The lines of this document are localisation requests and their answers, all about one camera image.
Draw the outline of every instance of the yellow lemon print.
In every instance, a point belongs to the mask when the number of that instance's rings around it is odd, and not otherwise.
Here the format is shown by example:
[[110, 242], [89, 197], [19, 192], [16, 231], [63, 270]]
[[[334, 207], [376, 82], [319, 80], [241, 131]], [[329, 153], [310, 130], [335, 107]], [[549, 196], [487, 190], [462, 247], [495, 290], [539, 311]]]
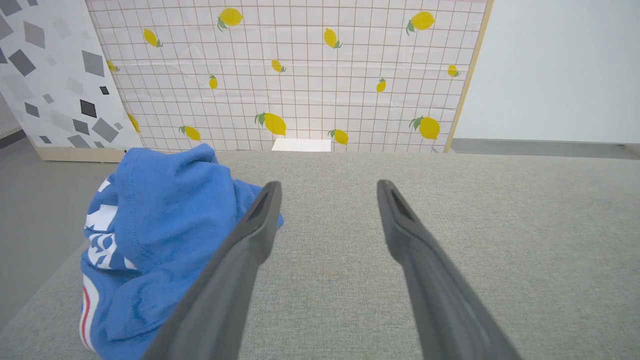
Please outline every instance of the yellow lemon print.
[[387, 82], [385, 81], [385, 78], [380, 78], [380, 81], [378, 82], [378, 86], [376, 86], [376, 91], [383, 92], [385, 91], [386, 87], [387, 87]]
[[131, 114], [127, 114], [129, 116], [129, 120], [131, 120], [131, 124], [133, 125], [133, 128], [137, 131], [140, 132], [140, 126], [138, 125], [138, 121], [136, 120], [136, 118], [133, 117], [133, 115]]
[[113, 71], [113, 72], [120, 71], [120, 69], [116, 65], [113, 65], [111, 60], [107, 60], [107, 67], [109, 68], [109, 71]]
[[436, 139], [440, 134], [440, 124], [430, 117], [417, 117], [409, 123], [409, 127], [413, 129], [420, 127], [420, 134], [427, 139]]
[[162, 46], [162, 42], [160, 42], [157, 38], [156, 38], [156, 34], [154, 34], [153, 31], [149, 30], [149, 29], [145, 29], [144, 32], [144, 36], [145, 36], [145, 40], [151, 45], [151, 46], [155, 46], [155, 47], [161, 47]]
[[337, 143], [341, 143], [342, 145], [347, 145], [349, 142], [349, 135], [340, 129], [333, 129], [327, 132], [327, 134], [334, 138]]
[[276, 135], [286, 135], [287, 124], [281, 117], [272, 113], [261, 113], [253, 118], [253, 122], [260, 122], [260, 125], [266, 125], [267, 129]]
[[409, 20], [409, 24], [407, 24], [405, 30], [407, 35], [409, 35], [409, 31], [414, 33], [416, 29], [425, 30], [431, 27], [435, 23], [436, 23], [436, 19], [433, 18], [433, 15], [431, 13], [419, 12], [415, 14], [415, 16], [411, 18], [411, 20]]
[[218, 79], [216, 79], [216, 77], [212, 74], [209, 74], [209, 87], [211, 88], [211, 90], [218, 87]]
[[460, 75], [460, 71], [458, 71], [458, 68], [453, 64], [449, 65], [449, 69], [447, 70], [447, 72], [453, 78]]
[[287, 70], [278, 60], [271, 60], [271, 67], [277, 72], [285, 72], [285, 70]]
[[240, 24], [244, 16], [234, 8], [226, 8], [222, 10], [218, 17], [218, 29], [228, 29], [227, 26], [237, 26]]
[[342, 46], [342, 43], [338, 41], [338, 36], [330, 28], [324, 32], [324, 42], [334, 49], [340, 49]]
[[178, 128], [178, 130], [180, 130], [181, 133], [185, 134], [191, 139], [196, 140], [198, 142], [200, 141], [200, 133], [198, 132], [198, 130], [192, 128], [191, 126], [182, 126]]

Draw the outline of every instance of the crumpled blue fabric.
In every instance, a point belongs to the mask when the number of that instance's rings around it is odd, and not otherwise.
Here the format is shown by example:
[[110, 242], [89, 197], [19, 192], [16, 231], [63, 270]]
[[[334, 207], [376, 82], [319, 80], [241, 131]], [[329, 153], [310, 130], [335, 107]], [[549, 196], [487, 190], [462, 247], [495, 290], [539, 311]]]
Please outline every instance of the crumpled blue fabric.
[[139, 358], [261, 190], [232, 179], [206, 144], [127, 152], [87, 211], [84, 345], [104, 359]]

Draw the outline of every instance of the gray fabric tablecloth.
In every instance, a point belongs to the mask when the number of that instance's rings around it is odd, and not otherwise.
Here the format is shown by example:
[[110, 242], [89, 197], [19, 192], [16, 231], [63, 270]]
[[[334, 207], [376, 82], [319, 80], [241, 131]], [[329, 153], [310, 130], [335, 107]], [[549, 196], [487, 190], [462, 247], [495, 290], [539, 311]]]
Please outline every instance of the gray fabric tablecloth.
[[[282, 182], [284, 226], [260, 268], [242, 358], [419, 358], [385, 246], [390, 179], [531, 359], [640, 354], [640, 161], [529, 156], [221, 152]], [[87, 359], [78, 249], [0, 333], [0, 357]]]

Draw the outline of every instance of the lemon patterned backdrop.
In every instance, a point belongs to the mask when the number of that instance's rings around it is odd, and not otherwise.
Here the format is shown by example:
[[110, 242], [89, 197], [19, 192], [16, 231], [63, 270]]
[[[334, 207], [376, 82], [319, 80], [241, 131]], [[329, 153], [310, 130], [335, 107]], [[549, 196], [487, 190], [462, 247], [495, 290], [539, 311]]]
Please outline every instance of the lemon patterned backdrop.
[[92, 0], [146, 147], [443, 152], [486, 1]]

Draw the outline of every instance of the red and white stripe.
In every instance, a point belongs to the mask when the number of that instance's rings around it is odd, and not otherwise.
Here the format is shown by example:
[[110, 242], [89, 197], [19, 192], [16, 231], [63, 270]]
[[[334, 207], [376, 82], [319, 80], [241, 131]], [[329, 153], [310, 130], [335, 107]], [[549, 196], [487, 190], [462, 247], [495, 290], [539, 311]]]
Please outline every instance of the red and white stripe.
[[98, 306], [100, 297], [98, 289], [91, 280], [85, 275], [82, 275], [83, 280], [83, 301], [82, 301], [82, 316], [80, 317], [80, 338], [84, 344], [84, 347], [95, 352], [93, 344], [91, 343], [91, 324], [93, 322], [93, 316], [95, 315], [95, 309]]

